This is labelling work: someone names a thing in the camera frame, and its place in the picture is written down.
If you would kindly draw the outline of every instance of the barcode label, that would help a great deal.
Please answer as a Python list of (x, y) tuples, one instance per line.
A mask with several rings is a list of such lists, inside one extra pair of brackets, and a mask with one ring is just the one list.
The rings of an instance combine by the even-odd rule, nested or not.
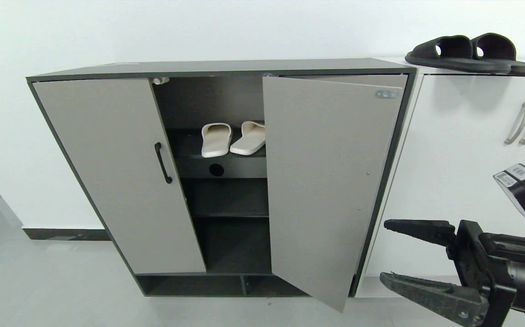
[(525, 180), (525, 166), (517, 163), (516, 165), (510, 167), (506, 170), (509, 174), (515, 176), (517, 180)]
[(506, 186), (506, 188), (509, 188), (516, 183), (516, 180), (509, 176), (509, 174), (507, 174), (506, 172), (495, 174), (494, 179)]

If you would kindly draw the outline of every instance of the white slipper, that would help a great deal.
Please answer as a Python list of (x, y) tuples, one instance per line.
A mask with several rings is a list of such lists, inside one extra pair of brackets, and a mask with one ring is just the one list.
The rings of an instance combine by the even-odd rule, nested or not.
[(225, 123), (207, 124), (202, 128), (202, 157), (220, 157), (228, 153), (232, 128)]
[(266, 143), (264, 124), (257, 122), (242, 123), (242, 137), (230, 147), (230, 152), (241, 155), (252, 155)]

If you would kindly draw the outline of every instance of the white cabinet door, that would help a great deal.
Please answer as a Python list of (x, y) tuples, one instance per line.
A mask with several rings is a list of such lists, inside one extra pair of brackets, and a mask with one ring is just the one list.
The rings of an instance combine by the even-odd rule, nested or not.
[[(387, 219), (478, 221), (487, 232), (525, 236), (525, 219), (492, 175), (521, 162), (504, 140), (525, 102), (525, 77), (425, 76), (383, 207)], [(455, 275), (441, 246), (380, 225), (367, 275)]]

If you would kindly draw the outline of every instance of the robotic arm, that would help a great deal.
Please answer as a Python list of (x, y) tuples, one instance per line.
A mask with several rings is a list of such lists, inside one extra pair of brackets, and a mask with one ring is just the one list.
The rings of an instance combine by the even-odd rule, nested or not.
[[(525, 166), (494, 179), (525, 216)], [(485, 233), (472, 221), (385, 221), (384, 227), (446, 247), (462, 286), (381, 273), (389, 290), (465, 327), (501, 327), (509, 310), (525, 313), (525, 238)]]

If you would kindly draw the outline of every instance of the black door handle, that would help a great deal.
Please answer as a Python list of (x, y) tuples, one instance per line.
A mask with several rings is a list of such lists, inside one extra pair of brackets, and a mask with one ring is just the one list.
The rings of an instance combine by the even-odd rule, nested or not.
[(167, 171), (165, 171), (165, 167), (163, 166), (163, 159), (161, 158), (161, 142), (155, 143), (155, 154), (157, 155), (157, 159), (159, 160), (159, 165), (161, 166), (161, 171), (163, 172), (163, 176), (165, 177), (165, 182), (167, 184), (172, 183), (172, 178), (167, 175)]

